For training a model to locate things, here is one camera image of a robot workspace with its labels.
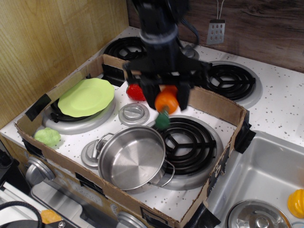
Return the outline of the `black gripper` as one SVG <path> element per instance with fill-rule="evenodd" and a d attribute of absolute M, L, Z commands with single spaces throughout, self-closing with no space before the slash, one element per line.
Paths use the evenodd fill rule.
<path fill-rule="evenodd" d="M 124 64 L 127 82 L 140 85 L 149 107 L 154 110 L 159 85 L 177 85 L 179 107 L 185 110 L 191 88 L 207 76 L 211 64 L 182 53 L 177 28 L 165 33 L 147 33 L 142 29 L 139 37 L 147 54 Z"/>

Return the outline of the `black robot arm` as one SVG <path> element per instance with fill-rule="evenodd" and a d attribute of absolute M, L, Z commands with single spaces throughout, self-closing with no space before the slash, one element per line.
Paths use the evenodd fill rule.
<path fill-rule="evenodd" d="M 135 0 L 147 55 L 124 64 L 126 80 L 138 84 L 154 109 L 161 85 L 177 87 L 181 110 L 187 108 L 190 90 L 207 76 L 211 65 L 185 56 L 179 45 L 178 23 L 189 9 L 187 0 Z"/>

